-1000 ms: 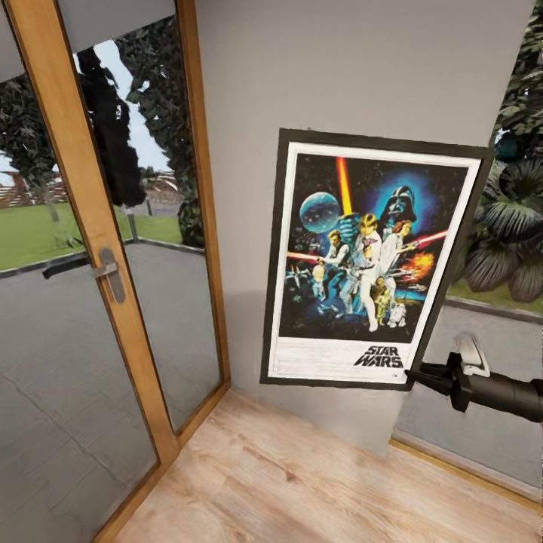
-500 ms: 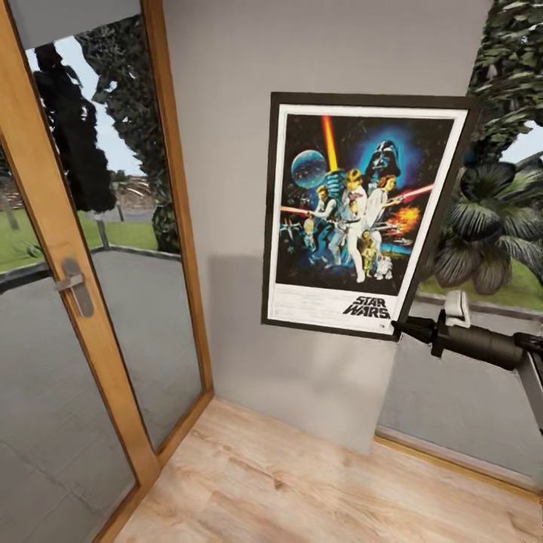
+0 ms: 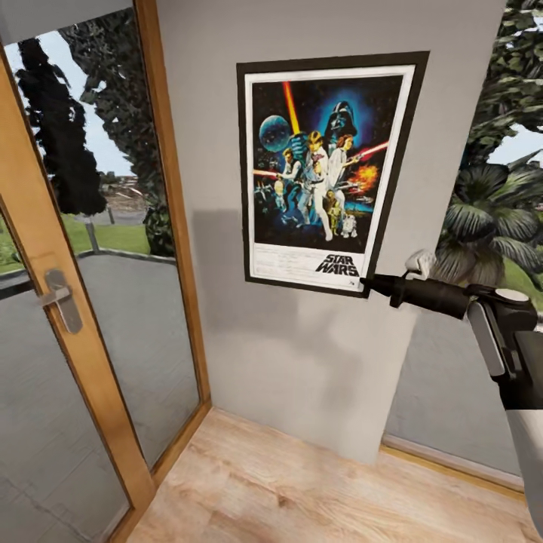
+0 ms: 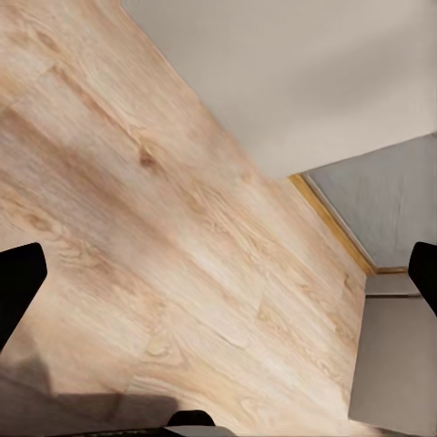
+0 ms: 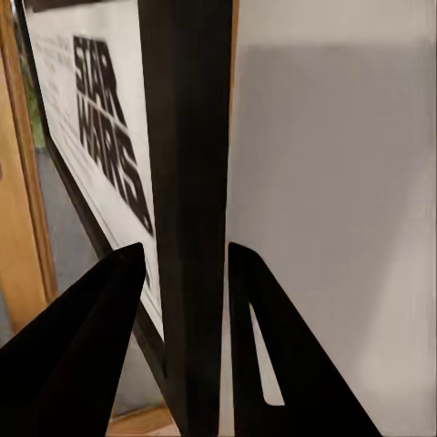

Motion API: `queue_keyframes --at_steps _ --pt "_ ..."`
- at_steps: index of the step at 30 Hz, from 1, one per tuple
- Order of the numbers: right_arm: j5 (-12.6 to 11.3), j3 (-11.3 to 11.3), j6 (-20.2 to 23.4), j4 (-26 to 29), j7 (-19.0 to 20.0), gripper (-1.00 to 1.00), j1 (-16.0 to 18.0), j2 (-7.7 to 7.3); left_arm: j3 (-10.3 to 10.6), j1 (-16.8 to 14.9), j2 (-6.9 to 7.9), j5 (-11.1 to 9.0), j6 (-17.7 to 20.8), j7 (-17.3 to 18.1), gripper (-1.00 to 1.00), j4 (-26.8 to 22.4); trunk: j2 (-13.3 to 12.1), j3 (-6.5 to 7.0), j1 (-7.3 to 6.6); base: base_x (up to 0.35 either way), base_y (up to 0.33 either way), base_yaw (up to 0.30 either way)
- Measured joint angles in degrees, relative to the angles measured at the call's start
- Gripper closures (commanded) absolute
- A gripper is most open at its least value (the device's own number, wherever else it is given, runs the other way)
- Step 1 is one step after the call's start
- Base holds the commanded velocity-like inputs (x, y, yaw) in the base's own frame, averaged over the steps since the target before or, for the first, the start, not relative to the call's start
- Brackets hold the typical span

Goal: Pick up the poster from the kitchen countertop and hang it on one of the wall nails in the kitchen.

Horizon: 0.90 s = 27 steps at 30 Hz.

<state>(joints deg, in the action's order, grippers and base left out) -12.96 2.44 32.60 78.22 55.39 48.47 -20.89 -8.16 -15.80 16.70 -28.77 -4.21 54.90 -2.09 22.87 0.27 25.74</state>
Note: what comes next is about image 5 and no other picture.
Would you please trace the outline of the poster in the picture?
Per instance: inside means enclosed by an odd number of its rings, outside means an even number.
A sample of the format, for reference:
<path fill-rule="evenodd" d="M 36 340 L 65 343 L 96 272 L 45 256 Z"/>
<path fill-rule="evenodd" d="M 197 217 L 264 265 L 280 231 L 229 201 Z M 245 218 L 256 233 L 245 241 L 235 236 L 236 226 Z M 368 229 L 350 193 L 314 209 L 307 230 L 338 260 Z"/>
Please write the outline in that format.
<path fill-rule="evenodd" d="M 46 148 L 181 437 L 219 437 L 233 0 L 14 0 Z"/>

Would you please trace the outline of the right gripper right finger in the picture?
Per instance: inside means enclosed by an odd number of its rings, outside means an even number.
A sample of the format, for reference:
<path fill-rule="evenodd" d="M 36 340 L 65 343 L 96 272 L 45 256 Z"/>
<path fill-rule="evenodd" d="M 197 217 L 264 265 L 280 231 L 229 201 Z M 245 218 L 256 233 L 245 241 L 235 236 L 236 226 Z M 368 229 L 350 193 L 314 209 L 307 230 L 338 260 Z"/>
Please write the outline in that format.
<path fill-rule="evenodd" d="M 252 304 L 285 406 L 264 401 Z M 264 259 L 229 243 L 235 437 L 381 437 Z"/>

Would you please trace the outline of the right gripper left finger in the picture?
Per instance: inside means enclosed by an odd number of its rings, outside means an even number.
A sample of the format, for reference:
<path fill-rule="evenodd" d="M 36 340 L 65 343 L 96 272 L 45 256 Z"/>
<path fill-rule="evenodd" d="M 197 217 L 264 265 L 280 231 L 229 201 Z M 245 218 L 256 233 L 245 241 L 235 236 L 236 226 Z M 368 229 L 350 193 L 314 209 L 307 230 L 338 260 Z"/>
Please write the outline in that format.
<path fill-rule="evenodd" d="M 146 277 L 110 252 L 0 349 L 0 437 L 105 437 Z"/>

